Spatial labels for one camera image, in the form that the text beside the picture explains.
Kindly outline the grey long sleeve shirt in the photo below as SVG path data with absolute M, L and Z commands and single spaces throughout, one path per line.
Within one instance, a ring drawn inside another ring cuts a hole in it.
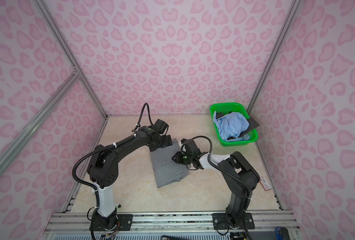
M 180 182 L 188 176 L 188 169 L 172 160 L 172 157 L 179 152 L 177 139 L 172 140 L 172 146 L 159 148 L 150 152 L 150 159 L 154 172 L 157 188 L 162 188 L 172 183 Z

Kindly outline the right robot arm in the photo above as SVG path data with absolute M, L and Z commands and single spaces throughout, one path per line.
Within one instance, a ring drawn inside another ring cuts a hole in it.
M 172 157 L 175 163 L 185 165 L 190 171 L 217 170 L 231 191 L 224 221 L 217 225 L 226 225 L 232 229 L 242 227 L 247 232 L 247 209 L 252 200 L 253 190 L 260 181 L 257 171 L 240 152 L 214 155 L 212 141 L 208 137 L 182 139 L 179 145 L 180 150 Z

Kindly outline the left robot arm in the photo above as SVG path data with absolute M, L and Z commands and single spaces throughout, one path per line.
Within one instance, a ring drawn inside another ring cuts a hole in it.
M 137 125 L 131 136 L 106 147 L 99 145 L 75 163 L 72 168 L 73 179 L 79 184 L 91 187 L 95 194 L 96 205 L 89 227 L 92 236 L 95 231 L 115 232 L 119 230 L 117 206 L 112 188 L 118 178 L 120 161 L 144 146 L 152 152 L 172 146 L 171 136 L 167 134 L 168 128 L 169 125 L 160 119 L 150 126 Z M 82 180 L 76 173 L 80 164 L 88 158 L 90 158 L 87 167 L 89 182 Z

